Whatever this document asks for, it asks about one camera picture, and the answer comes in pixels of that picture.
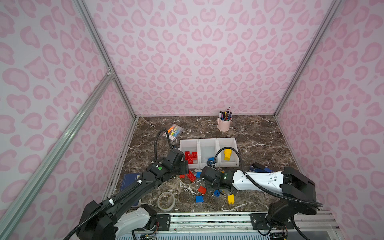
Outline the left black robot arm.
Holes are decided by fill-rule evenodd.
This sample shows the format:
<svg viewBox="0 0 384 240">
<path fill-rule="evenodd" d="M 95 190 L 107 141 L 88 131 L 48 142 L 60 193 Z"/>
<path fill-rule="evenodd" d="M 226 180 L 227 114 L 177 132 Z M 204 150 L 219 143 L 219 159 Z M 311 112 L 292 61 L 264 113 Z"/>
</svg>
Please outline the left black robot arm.
<svg viewBox="0 0 384 240">
<path fill-rule="evenodd" d="M 99 204 L 95 201 L 87 204 L 80 222 L 65 239 L 69 240 L 77 235 L 80 240 L 114 240 L 118 231 L 115 226 L 118 220 L 139 199 L 171 178 L 186 174 L 188 170 L 184 153 L 171 149 L 165 158 L 148 166 L 135 182 L 118 194 Z"/>
</svg>

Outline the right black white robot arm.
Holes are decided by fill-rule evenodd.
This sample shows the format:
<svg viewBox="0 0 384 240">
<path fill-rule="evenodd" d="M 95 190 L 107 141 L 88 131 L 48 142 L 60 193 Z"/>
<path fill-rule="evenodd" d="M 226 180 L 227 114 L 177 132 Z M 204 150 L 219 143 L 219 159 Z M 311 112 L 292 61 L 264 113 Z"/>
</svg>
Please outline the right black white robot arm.
<svg viewBox="0 0 384 240">
<path fill-rule="evenodd" d="M 238 191 L 261 191 L 279 200 L 269 205 L 264 217 L 252 218 L 254 230 L 284 229 L 297 213 L 313 216 L 323 204 L 317 201 L 313 181 L 298 170 L 285 167 L 280 172 L 255 173 L 241 170 L 202 170 L 206 189 L 229 196 Z"/>
</svg>

